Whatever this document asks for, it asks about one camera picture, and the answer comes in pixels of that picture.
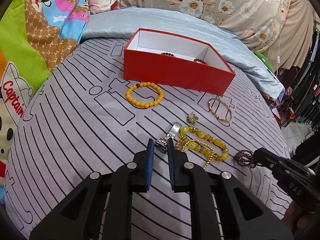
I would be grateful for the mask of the silver metal watch band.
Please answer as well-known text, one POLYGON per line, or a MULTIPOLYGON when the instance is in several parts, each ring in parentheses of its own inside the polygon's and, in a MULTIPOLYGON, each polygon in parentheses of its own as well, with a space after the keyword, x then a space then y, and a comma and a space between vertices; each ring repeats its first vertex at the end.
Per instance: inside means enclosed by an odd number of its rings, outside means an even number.
POLYGON ((155 141, 155 148, 160 152, 162 152, 163 154, 166 154, 168 140, 170 138, 174 139, 178 134, 180 128, 181 128, 181 124, 179 124, 178 122, 174 123, 174 125, 171 127, 170 131, 166 134, 165 137, 161 137, 155 141))

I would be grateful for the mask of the small gold brooch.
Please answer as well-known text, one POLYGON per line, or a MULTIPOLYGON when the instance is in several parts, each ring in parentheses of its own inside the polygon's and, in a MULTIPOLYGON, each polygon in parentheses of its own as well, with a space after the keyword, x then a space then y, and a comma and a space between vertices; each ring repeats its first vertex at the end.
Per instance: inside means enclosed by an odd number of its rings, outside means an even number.
POLYGON ((190 114, 187 115, 187 122, 189 124, 195 124, 198 121, 199 121, 199 117, 196 114, 190 113, 190 114))

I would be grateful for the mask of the rose gold bangle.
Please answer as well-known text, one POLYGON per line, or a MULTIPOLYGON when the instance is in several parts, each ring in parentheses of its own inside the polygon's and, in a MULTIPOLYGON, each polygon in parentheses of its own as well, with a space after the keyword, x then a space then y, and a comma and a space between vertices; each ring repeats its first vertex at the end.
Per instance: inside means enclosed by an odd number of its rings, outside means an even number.
POLYGON ((220 122, 230 123, 233 119, 232 108, 220 98, 209 99, 208 108, 210 113, 220 122))

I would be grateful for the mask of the dark bead bracelet gold accents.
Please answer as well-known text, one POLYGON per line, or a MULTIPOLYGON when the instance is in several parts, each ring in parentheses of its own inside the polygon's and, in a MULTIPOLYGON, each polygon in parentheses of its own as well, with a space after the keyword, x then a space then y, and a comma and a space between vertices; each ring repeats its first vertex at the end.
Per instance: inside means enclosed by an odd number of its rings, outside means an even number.
POLYGON ((174 54, 168 53, 168 52, 162 52, 161 55, 170 56, 170 57, 175 57, 174 54))

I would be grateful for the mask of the grey striped bed sheet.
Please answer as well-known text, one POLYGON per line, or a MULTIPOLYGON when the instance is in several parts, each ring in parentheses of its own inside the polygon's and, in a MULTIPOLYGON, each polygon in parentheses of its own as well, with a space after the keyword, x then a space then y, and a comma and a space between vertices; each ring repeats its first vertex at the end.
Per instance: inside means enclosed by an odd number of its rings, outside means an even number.
POLYGON ((235 78, 222 100, 233 119, 219 122, 207 103, 211 94, 162 86, 164 99, 138 109, 125 99, 133 81, 123 79, 122 39, 83 42, 41 86, 17 128, 5 178, 8 217, 24 236, 91 172, 115 171, 164 137, 174 123, 196 126, 222 140, 229 155, 264 147, 286 157, 288 149, 268 105, 249 78, 234 68, 235 78))

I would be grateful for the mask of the green plastic object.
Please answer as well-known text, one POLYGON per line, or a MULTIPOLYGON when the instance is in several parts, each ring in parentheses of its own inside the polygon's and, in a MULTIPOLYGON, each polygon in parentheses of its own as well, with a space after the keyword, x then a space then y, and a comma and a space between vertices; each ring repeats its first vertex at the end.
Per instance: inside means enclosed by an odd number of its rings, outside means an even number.
POLYGON ((253 51, 254 55, 257 56, 259 58, 260 61, 262 61, 264 63, 264 65, 268 68, 268 70, 270 70, 273 74, 274 74, 274 70, 272 68, 272 64, 270 63, 270 61, 268 60, 268 58, 266 56, 264 56, 262 53, 254 50, 253 51))

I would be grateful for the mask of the beige curtain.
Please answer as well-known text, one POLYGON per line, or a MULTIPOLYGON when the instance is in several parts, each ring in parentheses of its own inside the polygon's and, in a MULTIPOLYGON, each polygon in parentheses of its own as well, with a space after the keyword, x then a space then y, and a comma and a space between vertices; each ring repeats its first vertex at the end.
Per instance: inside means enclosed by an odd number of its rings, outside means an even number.
POLYGON ((274 71, 302 67, 312 45, 319 16, 308 0, 291 0, 287 18, 276 41, 263 54, 274 71))

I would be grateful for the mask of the red cardboard box white inside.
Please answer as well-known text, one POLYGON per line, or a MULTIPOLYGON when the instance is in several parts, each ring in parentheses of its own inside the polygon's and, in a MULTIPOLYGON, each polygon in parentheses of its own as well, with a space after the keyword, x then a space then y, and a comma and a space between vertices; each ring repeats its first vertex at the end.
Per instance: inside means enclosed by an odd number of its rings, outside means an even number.
POLYGON ((124 48, 124 79, 149 81, 223 95, 235 72, 210 44, 151 29, 138 29, 124 48), (175 57, 161 55, 168 52, 175 57))

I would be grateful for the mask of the light blue pillow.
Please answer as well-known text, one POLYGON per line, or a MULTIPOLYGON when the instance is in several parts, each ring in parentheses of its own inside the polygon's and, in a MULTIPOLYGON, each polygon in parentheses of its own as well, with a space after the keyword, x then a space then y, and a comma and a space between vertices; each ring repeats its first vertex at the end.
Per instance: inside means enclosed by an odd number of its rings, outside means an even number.
POLYGON ((178 11, 125 7, 91 15, 82 40, 129 39, 139 29, 179 34, 212 45, 228 62, 240 68, 261 92, 277 99, 285 92, 282 83, 231 31, 178 11))

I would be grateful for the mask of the colourful monkey cartoon blanket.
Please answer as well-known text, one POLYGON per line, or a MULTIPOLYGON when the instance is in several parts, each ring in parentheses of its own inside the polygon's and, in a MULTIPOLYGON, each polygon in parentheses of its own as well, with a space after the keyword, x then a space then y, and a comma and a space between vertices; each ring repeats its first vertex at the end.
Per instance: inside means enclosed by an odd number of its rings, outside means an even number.
POLYGON ((86 0, 12 0, 1 19, 1 174, 18 123, 45 79, 79 44, 86 0))

